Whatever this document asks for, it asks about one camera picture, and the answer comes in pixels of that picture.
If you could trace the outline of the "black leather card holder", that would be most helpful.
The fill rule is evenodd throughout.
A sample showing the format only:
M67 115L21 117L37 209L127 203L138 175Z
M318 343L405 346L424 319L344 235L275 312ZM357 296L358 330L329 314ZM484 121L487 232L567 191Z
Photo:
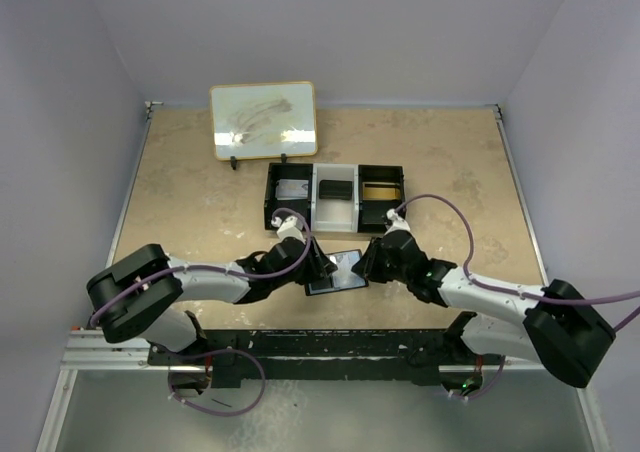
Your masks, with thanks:
M318 296L348 290L366 288L366 279L352 271L352 267L362 258L359 249L335 252L328 255L329 260L337 267L327 278L305 285L307 296Z

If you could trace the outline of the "black white card sorting tray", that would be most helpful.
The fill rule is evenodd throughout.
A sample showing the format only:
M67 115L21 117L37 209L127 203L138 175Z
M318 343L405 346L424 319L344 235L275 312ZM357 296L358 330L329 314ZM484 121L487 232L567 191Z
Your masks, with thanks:
M386 231L387 211L404 201L401 166L271 163L264 228L272 230L272 214L288 208L314 232L377 235Z

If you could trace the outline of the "white board with yellow rim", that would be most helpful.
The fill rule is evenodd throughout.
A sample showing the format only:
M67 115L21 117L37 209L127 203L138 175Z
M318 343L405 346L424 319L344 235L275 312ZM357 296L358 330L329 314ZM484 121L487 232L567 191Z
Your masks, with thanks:
M209 90L215 157L223 162L308 157L318 150L310 81L216 85Z

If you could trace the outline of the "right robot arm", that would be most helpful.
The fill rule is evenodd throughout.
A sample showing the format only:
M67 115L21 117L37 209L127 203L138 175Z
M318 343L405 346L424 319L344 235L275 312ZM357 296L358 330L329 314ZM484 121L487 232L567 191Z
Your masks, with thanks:
M616 338L571 284L524 286L467 275L453 262L428 257L406 230L372 239L352 271L370 282L399 282L422 302L461 310L453 323L459 330L444 341L456 363L486 354L520 358L584 388Z

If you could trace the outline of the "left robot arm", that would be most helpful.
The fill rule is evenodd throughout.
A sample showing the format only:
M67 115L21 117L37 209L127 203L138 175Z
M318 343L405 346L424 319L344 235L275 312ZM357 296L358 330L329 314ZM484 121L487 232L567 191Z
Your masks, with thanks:
M228 264L193 264L148 244L91 278L87 293L94 311L90 325L118 344L142 338L160 345L184 364L202 359L204 333L191 312L172 305L219 301L233 305L267 299L290 283L308 285L337 271L315 239L282 239Z

